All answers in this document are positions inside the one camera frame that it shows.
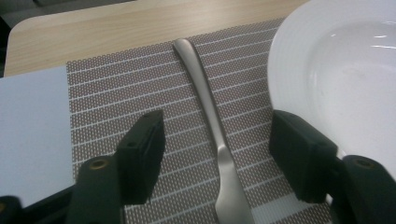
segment white bowl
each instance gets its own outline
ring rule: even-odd
[[[268,83],[274,109],[294,113],[339,147],[396,177],[396,1],[312,0],[280,26]]]

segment placemat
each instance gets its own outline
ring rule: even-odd
[[[328,223],[329,206],[301,203],[268,151],[266,64],[283,19],[190,37],[203,61],[256,223]],[[172,42],[67,63],[73,174],[114,153],[143,114],[164,112],[166,148],[150,203],[129,223],[217,223],[219,171],[204,114]]]

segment table surface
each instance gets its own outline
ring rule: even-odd
[[[28,19],[8,39],[5,77],[288,16],[307,0],[142,0]]]

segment woven placemat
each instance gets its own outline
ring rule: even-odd
[[[203,61],[256,223],[329,223],[329,206],[300,203],[268,151],[268,51],[283,19],[190,37]],[[143,114],[162,109],[166,148],[150,203],[129,223],[217,223],[219,171],[203,111],[172,43],[67,63],[73,174],[114,153]]]

